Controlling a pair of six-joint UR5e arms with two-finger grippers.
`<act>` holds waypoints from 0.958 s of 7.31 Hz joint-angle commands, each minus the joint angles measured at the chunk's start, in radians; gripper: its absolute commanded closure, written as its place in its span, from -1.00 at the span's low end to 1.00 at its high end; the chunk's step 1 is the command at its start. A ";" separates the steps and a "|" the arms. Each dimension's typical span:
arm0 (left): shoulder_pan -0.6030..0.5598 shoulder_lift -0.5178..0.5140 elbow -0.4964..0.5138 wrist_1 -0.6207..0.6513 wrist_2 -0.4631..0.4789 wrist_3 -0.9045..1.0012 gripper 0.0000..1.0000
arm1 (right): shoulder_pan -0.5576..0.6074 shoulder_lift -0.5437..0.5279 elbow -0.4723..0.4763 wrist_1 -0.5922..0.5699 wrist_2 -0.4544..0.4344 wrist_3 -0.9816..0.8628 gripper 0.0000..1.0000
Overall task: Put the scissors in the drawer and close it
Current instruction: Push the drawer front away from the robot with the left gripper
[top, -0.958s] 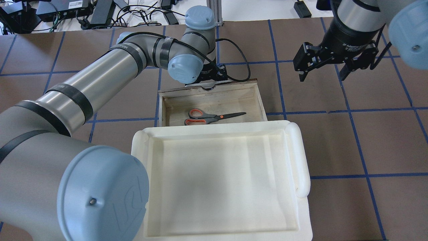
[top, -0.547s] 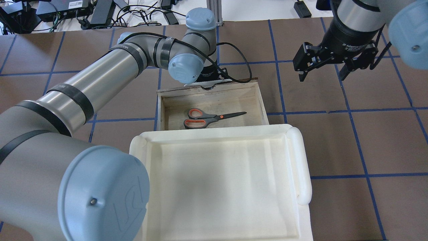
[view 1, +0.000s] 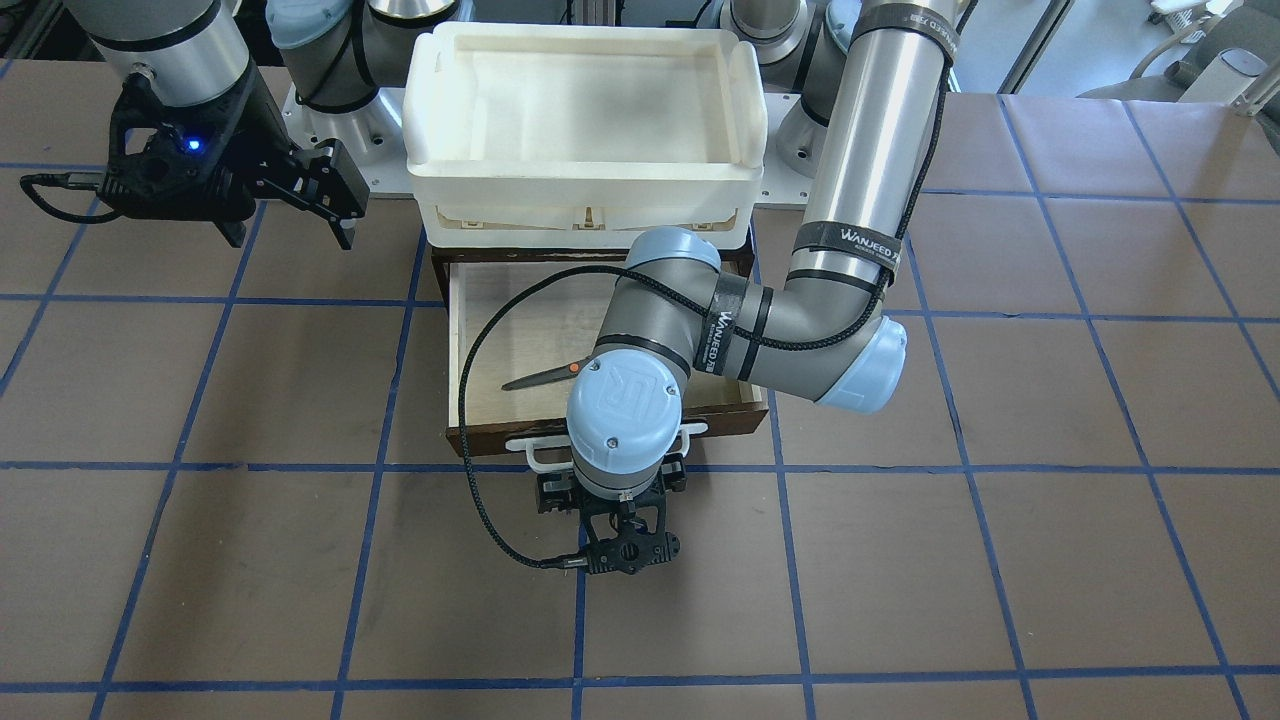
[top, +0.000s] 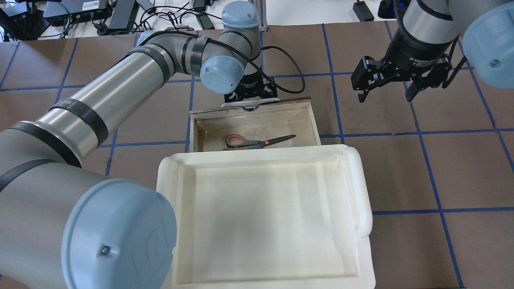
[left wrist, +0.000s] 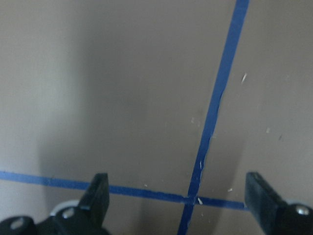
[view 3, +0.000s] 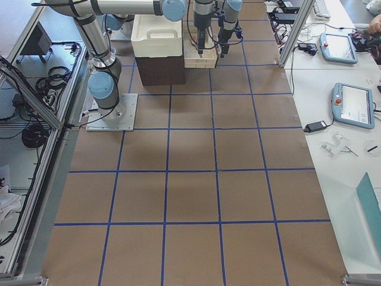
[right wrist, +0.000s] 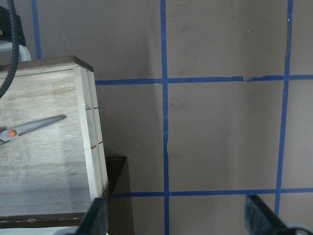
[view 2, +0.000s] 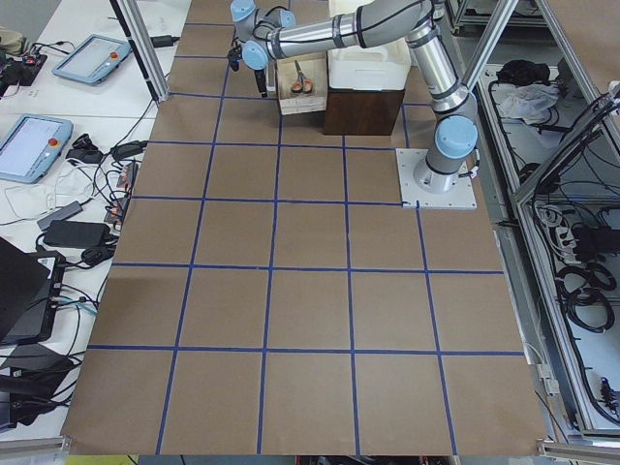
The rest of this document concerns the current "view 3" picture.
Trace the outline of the person hand far table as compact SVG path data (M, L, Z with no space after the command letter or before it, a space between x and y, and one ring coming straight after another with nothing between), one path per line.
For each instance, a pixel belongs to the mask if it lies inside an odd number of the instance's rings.
M381 15L375 16L374 19L369 23L369 26L367 28L367 32L369 34L376 34L381 33Z

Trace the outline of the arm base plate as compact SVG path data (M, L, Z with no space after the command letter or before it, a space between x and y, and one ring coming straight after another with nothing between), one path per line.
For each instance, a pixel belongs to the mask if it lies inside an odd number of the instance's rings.
M97 110L89 115L90 123L86 125L89 132L133 131L135 125L138 94L121 94L119 104L108 116L105 110Z

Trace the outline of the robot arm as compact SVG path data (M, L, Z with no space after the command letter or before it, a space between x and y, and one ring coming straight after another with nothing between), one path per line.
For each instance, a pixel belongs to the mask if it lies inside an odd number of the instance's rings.
M210 26L213 16L213 1L196 2L196 24ZM154 19L165 18L170 22L188 18L189 4L186 1L43 1L32 3L34 7L49 7L59 14L72 17L74 23L92 55L88 90L98 105L102 121L118 121L125 116L125 108L120 103L118 82L121 75L121 62L111 50L111 44L103 36L96 19L100 15L153 15ZM209 14L198 14L197 5L210 8ZM172 85L185 83L185 64L183 56L169 57L167 60L148 60L138 57L138 70L143 85Z
M171 21L181 20L189 15L189 1L152 1L155 15L163 15ZM194 1L193 2L193 25L196 27L196 38L191 38L192 45L202 55L206 47L206 40L213 41L211 49L221 48L221 56L224 57L229 51L229 40L233 34L242 40L242 29L239 25L238 16L242 8L242 1ZM210 31L211 19L218 19L220 27L217 39L214 39Z

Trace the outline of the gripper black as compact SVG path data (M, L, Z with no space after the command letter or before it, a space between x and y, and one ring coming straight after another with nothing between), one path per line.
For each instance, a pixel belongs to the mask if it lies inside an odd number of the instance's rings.
M211 25L214 13L212 0L196 0L193 2L193 24L197 28L198 36L204 36Z
M218 33L218 43L220 45L221 53L220 57L224 58L229 52L228 40L232 37L232 34L237 32L237 28L233 30L226 30L225 28L220 28ZM203 55L205 48L205 32L197 33L197 50L200 56Z

